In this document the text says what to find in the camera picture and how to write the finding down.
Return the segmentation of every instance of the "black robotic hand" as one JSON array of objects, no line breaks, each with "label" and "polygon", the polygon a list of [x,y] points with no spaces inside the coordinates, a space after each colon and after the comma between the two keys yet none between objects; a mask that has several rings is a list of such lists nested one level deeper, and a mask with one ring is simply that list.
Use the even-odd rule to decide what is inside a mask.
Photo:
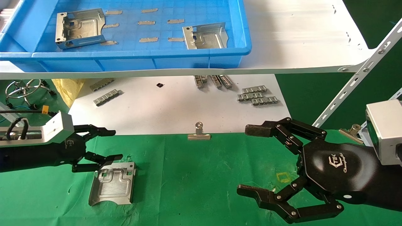
[{"label": "black robotic hand", "polygon": [[[299,155],[299,178],[278,193],[246,185],[237,187],[237,194],[254,198],[259,208],[275,211],[287,223],[333,218],[344,210],[337,200],[402,211],[402,167],[381,165],[372,147],[328,143],[324,130],[291,118],[247,125],[245,133],[276,137]],[[311,142],[303,146],[293,134]],[[287,201],[303,188],[325,203],[290,206]]]},{"label": "black robotic hand", "polygon": [[[77,133],[87,132],[80,136]],[[115,130],[107,130],[93,125],[75,125],[74,133],[62,143],[44,145],[12,146],[0,148],[0,173],[44,166],[71,164],[72,172],[94,172],[115,160],[122,154],[101,156],[86,151],[85,143],[97,136],[113,136]],[[94,163],[79,164],[83,158]]]}]

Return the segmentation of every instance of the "white shelf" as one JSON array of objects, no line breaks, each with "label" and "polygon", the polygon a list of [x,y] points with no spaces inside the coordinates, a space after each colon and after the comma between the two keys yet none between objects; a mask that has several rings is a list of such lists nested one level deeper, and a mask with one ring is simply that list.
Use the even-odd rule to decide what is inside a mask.
[{"label": "white shelf", "polygon": [[[190,134],[195,123],[204,124],[204,133],[244,133],[247,124],[261,125],[265,120],[289,117],[275,75],[233,75],[234,87],[218,90],[209,79],[207,87],[197,89],[193,76],[118,78],[112,84],[92,92],[96,80],[88,79],[68,112],[74,125],[93,124],[115,129],[117,135]],[[274,105],[251,106],[239,103],[241,89],[265,85],[266,97],[276,96]],[[94,100],[113,89],[124,94],[97,107]]]},{"label": "white shelf", "polygon": [[0,78],[110,78],[337,72],[343,66],[357,65],[367,60],[372,53],[368,50],[342,0],[244,0],[244,4],[253,48],[248,56],[243,57],[237,69],[7,73],[8,71],[0,66],[0,71],[3,72],[0,73]]}]

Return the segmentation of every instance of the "yellow cloth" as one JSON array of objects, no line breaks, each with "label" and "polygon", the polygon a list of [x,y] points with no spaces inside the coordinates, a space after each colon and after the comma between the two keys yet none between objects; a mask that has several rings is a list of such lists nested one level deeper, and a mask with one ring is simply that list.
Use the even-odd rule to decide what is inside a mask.
[{"label": "yellow cloth", "polygon": [[66,105],[71,107],[84,85],[85,79],[52,79],[52,82]]}]

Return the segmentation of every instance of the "logo on robot hand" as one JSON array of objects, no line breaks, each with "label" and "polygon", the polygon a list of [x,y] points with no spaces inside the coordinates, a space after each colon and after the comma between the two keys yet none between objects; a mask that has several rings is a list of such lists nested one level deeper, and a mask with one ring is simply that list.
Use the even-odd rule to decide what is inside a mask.
[{"label": "logo on robot hand", "polygon": [[340,155],[340,157],[337,157],[336,154],[331,154],[331,156],[328,157],[329,164],[335,168],[338,168],[338,167],[344,165],[343,172],[346,173],[347,172],[346,158],[342,153],[340,153],[339,155]]}]

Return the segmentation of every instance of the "black cable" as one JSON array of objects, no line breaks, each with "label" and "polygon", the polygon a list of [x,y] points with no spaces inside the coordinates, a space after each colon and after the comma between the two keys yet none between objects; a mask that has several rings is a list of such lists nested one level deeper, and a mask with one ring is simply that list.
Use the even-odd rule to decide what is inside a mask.
[{"label": "black cable", "polygon": [[0,111],[0,114],[3,113],[42,113],[41,110],[7,110],[7,111]]},{"label": "black cable", "polygon": [[14,122],[11,123],[10,127],[8,127],[7,132],[6,132],[6,137],[8,140],[11,140],[11,136],[10,133],[12,131],[12,129],[14,129],[15,125],[17,125],[17,123],[19,123],[21,120],[24,121],[24,127],[23,127],[23,131],[21,133],[21,139],[24,140],[27,136],[27,132],[28,132],[28,121],[26,118],[24,117],[20,117],[18,119],[16,119]]},{"label": "black cable", "polygon": [[[0,111],[0,114],[5,114],[5,113],[42,113],[41,110],[7,110],[7,111]],[[50,116],[55,116],[57,112],[52,112],[49,111],[47,113]]]}]

